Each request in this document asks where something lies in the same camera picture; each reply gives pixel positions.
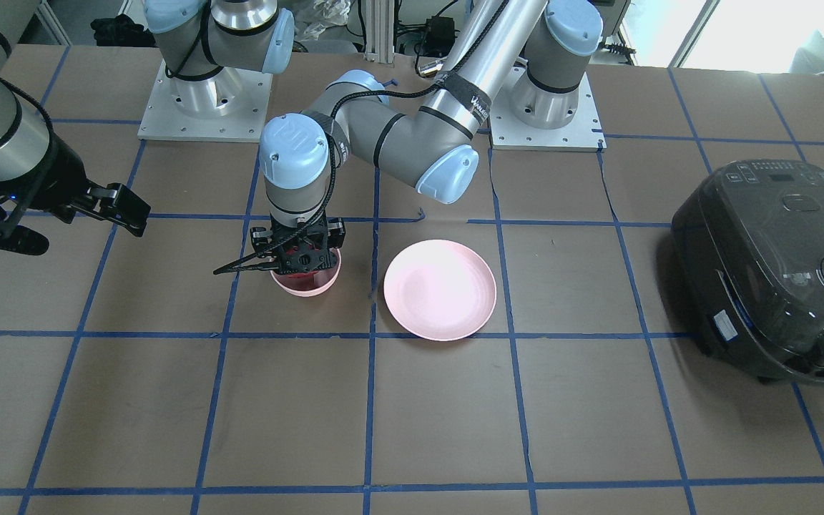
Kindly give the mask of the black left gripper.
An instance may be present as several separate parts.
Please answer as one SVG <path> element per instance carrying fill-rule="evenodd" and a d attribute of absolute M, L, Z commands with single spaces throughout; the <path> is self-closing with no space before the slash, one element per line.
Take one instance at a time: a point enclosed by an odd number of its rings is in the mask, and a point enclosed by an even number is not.
<path fill-rule="evenodd" d="M 295 228 L 272 220 L 271 228 L 250 228 L 250 245 L 254 258 L 271 260 L 262 268 L 274 268 L 277 274 L 307 273 L 326 270 L 335 265 L 333 249 L 341 248 L 345 225 L 340 217 L 321 218 L 295 235 Z"/>

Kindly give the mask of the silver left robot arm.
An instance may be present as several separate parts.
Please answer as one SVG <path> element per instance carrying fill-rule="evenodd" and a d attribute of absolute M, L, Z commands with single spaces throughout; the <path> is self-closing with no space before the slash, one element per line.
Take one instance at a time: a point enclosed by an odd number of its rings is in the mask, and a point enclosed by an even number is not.
<path fill-rule="evenodd" d="M 581 85 L 603 38 L 589 1 L 484 1 L 428 88 L 388 91 L 363 69 L 343 73 L 307 109 L 266 123 L 259 159 L 270 227 L 252 228 L 252 252 L 225 269 L 334 268 L 345 228 L 326 210 L 350 157 L 447 205 L 474 178 L 471 141 L 484 124 L 510 114 L 530 136 L 562 138 L 585 114 Z"/>

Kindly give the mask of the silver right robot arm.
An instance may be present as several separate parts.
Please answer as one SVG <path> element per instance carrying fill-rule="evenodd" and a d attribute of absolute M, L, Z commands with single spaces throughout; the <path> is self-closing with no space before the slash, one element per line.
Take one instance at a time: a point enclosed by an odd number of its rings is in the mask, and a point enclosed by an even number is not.
<path fill-rule="evenodd" d="M 82 214 L 141 237 L 150 205 L 126 185 L 90 180 L 41 102 L 3 76 L 37 7 L 0 1 L 0 251 L 48 251 L 46 235 L 22 224 L 28 211 L 64 224 Z M 293 52 L 295 17 L 278 1 L 146 1 L 143 14 L 188 117 L 234 112 L 243 101 L 238 74 L 284 72 Z"/>

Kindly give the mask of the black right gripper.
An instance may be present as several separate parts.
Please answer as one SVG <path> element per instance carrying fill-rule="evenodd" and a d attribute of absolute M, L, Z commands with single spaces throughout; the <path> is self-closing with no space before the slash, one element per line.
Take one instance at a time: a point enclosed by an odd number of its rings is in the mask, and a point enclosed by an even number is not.
<path fill-rule="evenodd" d="M 49 136 L 48 150 L 32 170 L 0 182 L 0 249 L 22 255 L 48 251 L 48 238 L 19 224 L 29 208 L 49 212 L 66 224 L 75 211 L 83 212 L 143 237 L 150 204 L 121 183 L 91 183 L 81 157 L 55 133 Z"/>

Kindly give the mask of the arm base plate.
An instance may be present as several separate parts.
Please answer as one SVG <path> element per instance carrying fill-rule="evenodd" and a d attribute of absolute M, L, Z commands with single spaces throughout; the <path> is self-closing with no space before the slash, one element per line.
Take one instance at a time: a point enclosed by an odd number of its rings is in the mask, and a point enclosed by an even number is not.
<path fill-rule="evenodd" d="M 137 136 L 143 140 L 258 143 L 273 76 L 225 67 L 199 82 L 169 78 L 160 63 Z"/>
<path fill-rule="evenodd" d="M 491 146 L 521 151 L 598 152 L 607 149 L 588 75 L 576 90 L 552 94 L 513 67 L 491 105 Z"/>

